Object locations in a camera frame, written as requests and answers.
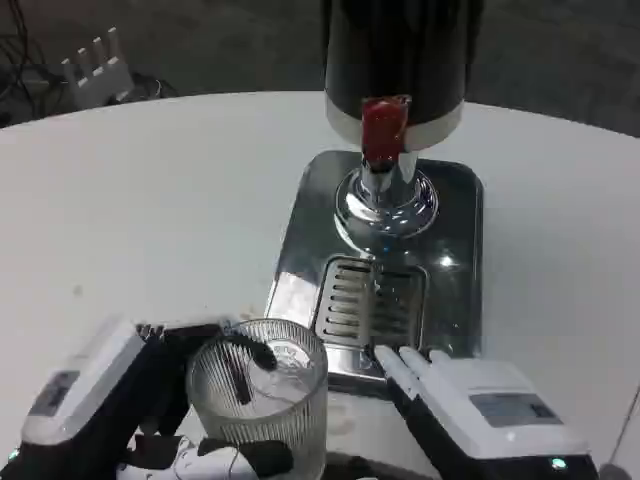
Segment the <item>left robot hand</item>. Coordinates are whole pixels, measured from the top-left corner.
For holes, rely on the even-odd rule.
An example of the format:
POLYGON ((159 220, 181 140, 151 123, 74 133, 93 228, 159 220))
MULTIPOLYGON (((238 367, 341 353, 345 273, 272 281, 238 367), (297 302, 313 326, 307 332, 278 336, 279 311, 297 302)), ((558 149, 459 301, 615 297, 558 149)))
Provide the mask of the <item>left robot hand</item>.
POLYGON ((108 321, 55 371, 25 417, 4 479, 270 479, 294 467, 279 440, 237 446, 177 434, 182 385, 211 340, 245 347, 265 371, 273 351, 228 318, 169 327, 108 321))

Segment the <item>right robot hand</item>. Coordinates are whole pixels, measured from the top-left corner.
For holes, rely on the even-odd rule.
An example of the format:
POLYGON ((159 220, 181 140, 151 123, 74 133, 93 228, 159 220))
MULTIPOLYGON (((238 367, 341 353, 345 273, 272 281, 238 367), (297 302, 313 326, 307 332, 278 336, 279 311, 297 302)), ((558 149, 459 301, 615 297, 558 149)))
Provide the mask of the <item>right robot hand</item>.
POLYGON ((373 349, 390 398, 443 479, 596 479, 588 442, 514 365, 373 349))

